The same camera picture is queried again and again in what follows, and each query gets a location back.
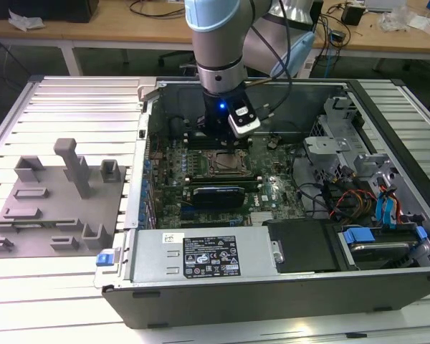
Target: power supply label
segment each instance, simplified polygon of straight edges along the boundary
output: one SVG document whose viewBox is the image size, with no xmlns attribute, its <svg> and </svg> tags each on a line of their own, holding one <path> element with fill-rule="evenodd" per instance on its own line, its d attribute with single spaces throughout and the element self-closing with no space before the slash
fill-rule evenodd
<svg viewBox="0 0 430 344">
<path fill-rule="evenodd" d="M 186 278 L 240 276 L 236 237 L 185 238 L 183 274 Z"/>
</svg>

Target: white label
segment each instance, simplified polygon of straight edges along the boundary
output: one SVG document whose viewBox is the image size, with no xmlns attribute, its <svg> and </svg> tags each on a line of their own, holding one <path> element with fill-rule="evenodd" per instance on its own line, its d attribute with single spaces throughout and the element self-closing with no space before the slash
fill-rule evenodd
<svg viewBox="0 0 430 344">
<path fill-rule="evenodd" d="M 181 244 L 184 233 L 163 233 L 163 244 Z"/>
<path fill-rule="evenodd" d="M 243 116 L 243 115 L 246 115 L 247 113 L 249 113 L 249 109 L 247 109 L 247 107 L 246 107 L 246 106 L 241 107 L 240 109 L 237 109 L 237 110 L 236 110 L 236 114 L 237 114 L 238 116 Z"/>
<path fill-rule="evenodd" d="M 226 267 L 226 270 L 239 270 L 239 265 L 233 264 L 233 265 L 223 265 Z"/>
</svg>

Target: motherboard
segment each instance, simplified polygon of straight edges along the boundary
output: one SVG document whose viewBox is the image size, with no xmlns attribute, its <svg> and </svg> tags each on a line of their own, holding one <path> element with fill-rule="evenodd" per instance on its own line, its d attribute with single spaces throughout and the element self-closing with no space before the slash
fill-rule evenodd
<svg viewBox="0 0 430 344">
<path fill-rule="evenodd" d="M 156 228 L 260 226 L 305 216 L 290 175 L 290 152 L 273 135 L 242 149 L 192 149 L 184 140 L 150 138 Z"/>
</svg>

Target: sticker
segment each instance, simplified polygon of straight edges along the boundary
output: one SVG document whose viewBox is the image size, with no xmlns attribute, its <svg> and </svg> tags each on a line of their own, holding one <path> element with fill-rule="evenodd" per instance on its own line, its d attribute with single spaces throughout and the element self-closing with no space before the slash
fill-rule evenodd
<svg viewBox="0 0 430 344">
<path fill-rule="evenodd" d="M 182 237 L 182 240 L 183 275 L 186 278 L 241 275 L 235 236 Z"/>
<path fill-rule="evenodd" d="M 247 109 L 246 106 L 241 107 L 241 108 L 236 110 L 236 115 L 238 115 L 238 116 L 243 116 L 243 115 L 246 115 L 247 113 L 249 113 L 249 109 Z"/>
<path fill-rule="evenodd" d="M 184 233 L 163 233 L 163 244 L 181 244 Z"/>
</svg>

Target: desk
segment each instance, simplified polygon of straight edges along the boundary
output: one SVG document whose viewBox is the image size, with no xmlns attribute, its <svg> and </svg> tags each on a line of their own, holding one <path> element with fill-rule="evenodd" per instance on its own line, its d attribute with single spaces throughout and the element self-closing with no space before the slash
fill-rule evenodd
<svg viewBox="0 0 430 344">
<path fill-rule="evenodd" d="M 338 4 L 339 0 L 325 0 L 322 12 Z M 419 15 L 430 17 L 430 11 L 426 9 L 427 0 L 408 0 L 408 6 Z M 340 19 L 342 10 L 337 10 L 332 16 Z M 348 57 L 376 57 L 389 59 L 430 59 L 430 35 L 425 32 L 410 28 L 407 32 L 382 32 L 378 26 L 380 14 L 364 14 L 360 24 L 356 27 L 349 26 L 352 37 L 347 47 L 341 50 L 341 56 Z M 347 32 L 342 25 L 329 19 L 330 27 L 342 32 Z M 309 59 L 314 60 L 320 53 L 323 45 L 323 28 L 317 27 L 317 39 Z"/>
<path fill-rule="evenodd" d="M 340 0 L 325 0 L 324 13 Z M 427 0 L 408 0 L 417 13 L 425 14 Z M 165 13 L 180 8 L 180 4 L 147 3 L 143 11 Z M 340 17 L 341 10 L 333 13 Z M 379 14 L 365 14 L 357 27 L 350 27 L 352 39 L 341 56 L 394 59 L 430 59 L 430 36 L 418 29 L 408 32 L 382 32 L 377 25 Z M 22 32 L 7 21 L 0 21 L 0 40 L 10 45 L 59 47 L 70 75 L 82 75 L 75 47 L 114 49 L 192 50 L 191 30 L 183 17 L 156 20 L 133 14 L 124 0 L 100 0 L 96 14 L 88 24 L 46 21 L 44 29 Z M 338 24 L 330 20 L 330 25 Z M 317 28 L 314 49 L 300 72 L 308 77 L 315 57 L 323 45 L 323 30 Z"/>
<path fill-rule="evenodd" d="M 184 17 L 157 20 L 144 18 L 129 11 L 126 0 L 100 0 L 89 23 L 44 21 L 46 27 L 23 32 L 8 21 L 0 20 L 0 41 L 5 45 L 58 47 L 69 74 L 82 75 L 73 49 L 161 49 L 192 50 L 191 30 Z M 166 13 L 181 8 L 181 4 L 146 3 L 145 13 Z"/>
</svg>

